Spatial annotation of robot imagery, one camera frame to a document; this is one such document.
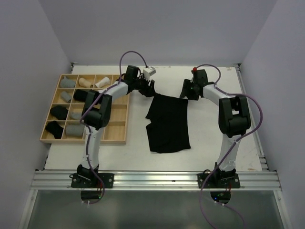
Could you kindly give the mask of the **white underwear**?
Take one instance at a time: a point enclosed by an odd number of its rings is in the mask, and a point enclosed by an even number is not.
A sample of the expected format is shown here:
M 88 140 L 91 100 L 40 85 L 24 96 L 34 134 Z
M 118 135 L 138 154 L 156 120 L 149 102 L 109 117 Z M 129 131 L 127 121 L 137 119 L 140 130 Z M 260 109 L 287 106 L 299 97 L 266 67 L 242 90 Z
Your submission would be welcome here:
M 94 84 L 96 88 L 103 88 L 106 85 L 109 85 L 111 83 L 109 77 L 100 77 L 96 78 L 96 83 Z

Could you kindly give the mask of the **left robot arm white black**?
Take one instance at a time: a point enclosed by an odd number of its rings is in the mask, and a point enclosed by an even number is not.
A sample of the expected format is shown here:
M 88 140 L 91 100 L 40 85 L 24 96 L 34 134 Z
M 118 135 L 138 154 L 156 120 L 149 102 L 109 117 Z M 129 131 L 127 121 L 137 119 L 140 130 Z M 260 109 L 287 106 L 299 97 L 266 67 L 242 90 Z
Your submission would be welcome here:
M 146 97 L 155 95 L 154 67 L 146 66 L 142 71 L 127 66 L 126 73 L 120 75 L 112 85 L 102 91 L 90 90 L 82 110 L 80 123 L 85 126 L 85 150 L 77 172 L 71 175 L 72 188 L 106 188 L 106 180 L 99 174 L 99 150 L 102 134 L 111 117 L 112 102 L 137 90 Z

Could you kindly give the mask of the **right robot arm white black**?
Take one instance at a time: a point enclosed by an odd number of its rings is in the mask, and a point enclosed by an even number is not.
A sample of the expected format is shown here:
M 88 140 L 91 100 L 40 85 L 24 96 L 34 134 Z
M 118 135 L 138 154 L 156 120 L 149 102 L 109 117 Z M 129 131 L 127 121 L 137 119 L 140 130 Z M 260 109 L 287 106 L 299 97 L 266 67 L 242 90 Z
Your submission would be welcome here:
M 197 175 L 200 188 L 239 188 L 236 174 L 236 157 L 239 141 L 251 127 L 248 101 L 244 95 L 222 92 L 216 83 L 210 82 L 204 69 L 194 67 L 193 77 L 183 82 L 181 98 L 199 100 L 205 98 L 218 106 L 218 125 L 223 134 L 221 151 L 214 170 Z

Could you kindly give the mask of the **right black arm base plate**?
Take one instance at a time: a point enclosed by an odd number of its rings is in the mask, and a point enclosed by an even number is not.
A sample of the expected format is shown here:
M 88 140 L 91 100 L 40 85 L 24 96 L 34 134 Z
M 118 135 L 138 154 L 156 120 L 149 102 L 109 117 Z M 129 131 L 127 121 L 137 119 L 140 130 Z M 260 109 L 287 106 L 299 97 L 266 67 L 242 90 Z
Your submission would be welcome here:
M 198 188 L 240 188 L 239 176 L 237 173 L 230 175 L 221 175 L 219 172 L 214 172 L 210 175 L 209 171 L 204 171 L 197 174 Z

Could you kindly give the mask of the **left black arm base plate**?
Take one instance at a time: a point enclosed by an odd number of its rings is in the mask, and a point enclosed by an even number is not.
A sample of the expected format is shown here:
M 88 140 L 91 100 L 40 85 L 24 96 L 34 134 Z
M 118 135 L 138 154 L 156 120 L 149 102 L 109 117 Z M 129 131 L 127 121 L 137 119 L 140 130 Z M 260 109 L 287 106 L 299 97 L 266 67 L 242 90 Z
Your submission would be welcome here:
M 114 183 L 114 174 L 113 173 L 99 173 L 98 176 L 104 183 L 104 188 L 113 188 Z M 77 173 L 69 175 L 69 178 L 72 179 L 71 187 L 72 188 L 100 188 L 100 181 L 96 176 L 93 176 L 92 180 L 83 178 Z

